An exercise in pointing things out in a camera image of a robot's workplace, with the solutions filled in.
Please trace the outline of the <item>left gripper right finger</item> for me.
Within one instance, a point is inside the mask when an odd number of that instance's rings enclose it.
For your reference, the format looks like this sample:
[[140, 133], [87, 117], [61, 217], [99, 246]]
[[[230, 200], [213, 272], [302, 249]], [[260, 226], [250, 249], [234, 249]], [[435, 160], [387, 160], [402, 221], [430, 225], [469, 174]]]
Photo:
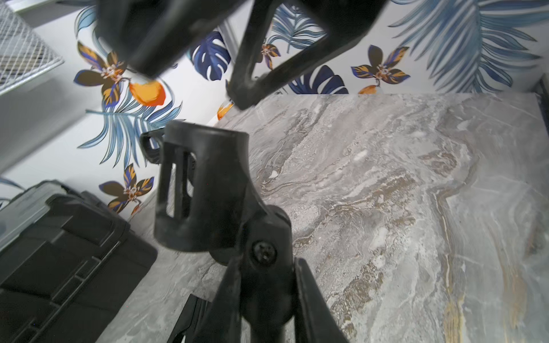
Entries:
[[297, 305], [295, 310], [296, 342], [348, 342], [337, 326], [330, 309], [305, 259], [295, 259]]

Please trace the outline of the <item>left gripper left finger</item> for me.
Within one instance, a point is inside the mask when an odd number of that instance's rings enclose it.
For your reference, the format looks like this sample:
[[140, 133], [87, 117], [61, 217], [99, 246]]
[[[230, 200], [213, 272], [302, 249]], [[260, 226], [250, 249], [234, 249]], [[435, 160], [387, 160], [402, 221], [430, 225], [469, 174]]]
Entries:
[[241, 258], [231, 259], [217, 294], [193, 342], [241, 342]]

